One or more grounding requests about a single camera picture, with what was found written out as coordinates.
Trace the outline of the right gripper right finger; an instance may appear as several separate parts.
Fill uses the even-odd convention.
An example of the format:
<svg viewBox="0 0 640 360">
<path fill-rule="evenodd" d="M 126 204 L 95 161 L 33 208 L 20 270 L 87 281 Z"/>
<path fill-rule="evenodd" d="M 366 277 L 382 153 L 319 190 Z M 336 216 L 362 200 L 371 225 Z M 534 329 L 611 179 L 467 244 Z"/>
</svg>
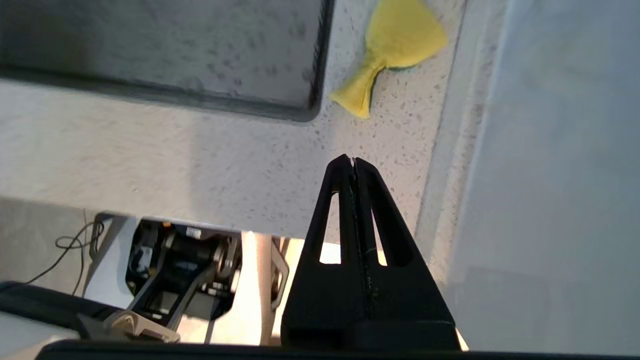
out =
<svg viewBox="0 0 640 360">
<path fill-rule="evenodd" d="M 379 171 L 354 160 L 365 315 L 359 349 L 459 349 L 455 321 Z"/>
</svg>

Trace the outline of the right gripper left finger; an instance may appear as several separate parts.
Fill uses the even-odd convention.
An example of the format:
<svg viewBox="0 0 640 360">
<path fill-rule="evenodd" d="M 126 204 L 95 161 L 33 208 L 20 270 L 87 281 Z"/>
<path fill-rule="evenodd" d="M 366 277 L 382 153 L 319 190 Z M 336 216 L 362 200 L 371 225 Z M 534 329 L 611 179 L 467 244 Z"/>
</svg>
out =
<svg viewBox="0 0 640 360">
<path fill-rule="evenodd" d="M 339 264 L 321 260 L 331 202 L 338 198 Z M 329 162 L 281 320 L 283 347 L 337 348 L 345 331 L 370 313 L 366 280 L 373 246 L 371 215 L 363 211 L 356 159 Z"/>
</svg>

